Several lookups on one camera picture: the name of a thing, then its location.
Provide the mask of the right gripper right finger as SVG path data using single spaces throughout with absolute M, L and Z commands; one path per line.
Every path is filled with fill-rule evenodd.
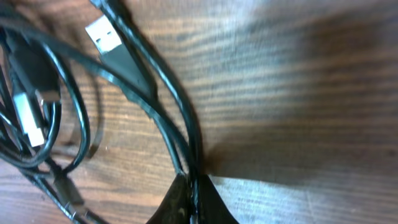
M 198 180 L 199 224 L 238 224 L 207 175 Z

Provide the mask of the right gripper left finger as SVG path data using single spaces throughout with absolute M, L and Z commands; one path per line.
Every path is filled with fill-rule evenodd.
M 188 185 L 183 174 L 177 174 L 159 205 L 147 224 L 187 224 L 190 222 Z

